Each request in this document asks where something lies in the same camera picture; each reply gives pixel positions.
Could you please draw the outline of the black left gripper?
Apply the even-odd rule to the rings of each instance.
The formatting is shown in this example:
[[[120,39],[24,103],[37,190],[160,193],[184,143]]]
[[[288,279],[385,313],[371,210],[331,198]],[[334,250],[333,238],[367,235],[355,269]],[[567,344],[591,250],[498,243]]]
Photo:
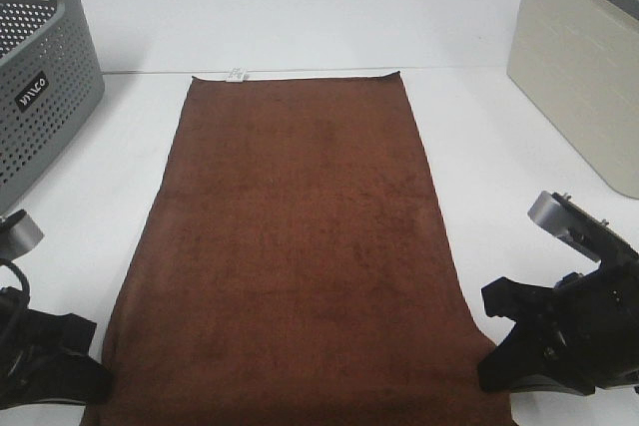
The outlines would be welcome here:
[[[29,342],[88,352],[97,323],[74,313],[29,310],[29,293],[1,289],[1,396],[24,404],[101,404],[111,394],[113,375],[88,355],[57,351],[36,358]],[[28,317],[28,335],[23,329]]]

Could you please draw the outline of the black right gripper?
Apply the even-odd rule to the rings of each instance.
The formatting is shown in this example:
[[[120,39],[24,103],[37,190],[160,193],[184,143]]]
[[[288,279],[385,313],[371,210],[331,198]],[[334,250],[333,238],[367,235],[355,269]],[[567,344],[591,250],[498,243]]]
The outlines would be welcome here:
[[[487,316],[522,320],[477,365],[480,389],[592,394],[638,387],[638,261],[550,287],[505,276],[481,288]]]

